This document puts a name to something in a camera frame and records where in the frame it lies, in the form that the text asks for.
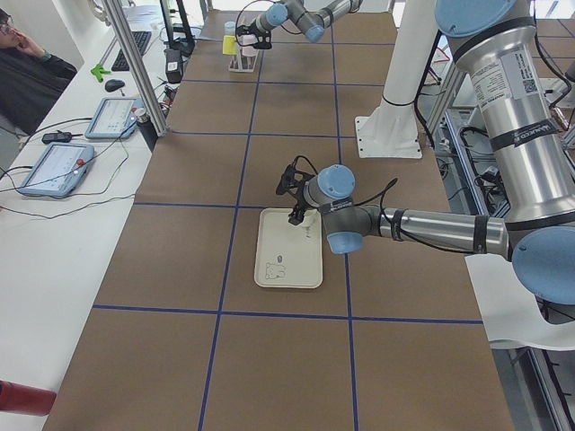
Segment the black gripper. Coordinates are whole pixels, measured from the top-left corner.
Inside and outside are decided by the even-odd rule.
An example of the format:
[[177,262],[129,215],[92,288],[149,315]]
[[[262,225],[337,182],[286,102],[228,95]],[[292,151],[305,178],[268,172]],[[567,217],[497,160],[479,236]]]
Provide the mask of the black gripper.
[[271,49],[271,31],[259,30],[253,23],[239,25],[235,29],[236,42],[242,48]]
[[299,171],[296,168],[299,159],[300,156],[296,156],[293,162],[286,167],[276,187],[276,194],[278,196],[287,193],[296,200],[296,204],[288,215],[288,222],[292,225],[301,225],[305,221],[305,211],[313,208],[313,206],[309,205],[305,200],[304,187],[314,175]]

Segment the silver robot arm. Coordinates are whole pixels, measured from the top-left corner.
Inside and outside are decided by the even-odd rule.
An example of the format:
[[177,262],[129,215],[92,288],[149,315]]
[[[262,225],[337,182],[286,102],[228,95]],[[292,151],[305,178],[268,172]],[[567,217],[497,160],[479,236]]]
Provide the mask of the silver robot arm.
[[362,1],[357,0],[332,1],[318,11],[310,12],[305,8],[303,1],[277,1],[267,11],[254,18],[249,25],[236,26],[234,35],[237,41],[240,37],[256,38],[253,43],[240,44],[241,47],[267,50],[272,48],[271,32],[290,21],[308,41],[315,43],[335,21],[348,13],[356,13],[361,5]]
[[301,224],[306,211],[318,210],[337,254],[379,236],[457,254],[500,255],[534,296],[573,304],[574,179],[529,50],[537,38],[534,13],[526,1],[439,1],[435,20],[456,67],[471,79],[500,174],[493,186],[508,203],[507,214],[394,208],[383,193],[357,203],[348,167],[303,172],[291,163],[276,188],[295,201],[288,219]]

